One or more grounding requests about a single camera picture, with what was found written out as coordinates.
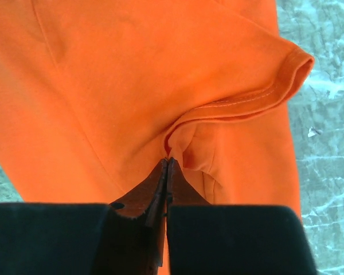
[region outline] orange fabric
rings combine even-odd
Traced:
[[[300,217],[313,65],[274,0],[0,0],[0,164],[26,201],[109,203],[173,156],[209,202]]]

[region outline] marble surface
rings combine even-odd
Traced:
[[[305,230],[319,274],[344,274],[344,0],[277,0],[280,35],[316,58],[289,103]],[[0,202],[21,201],[0,168]]]

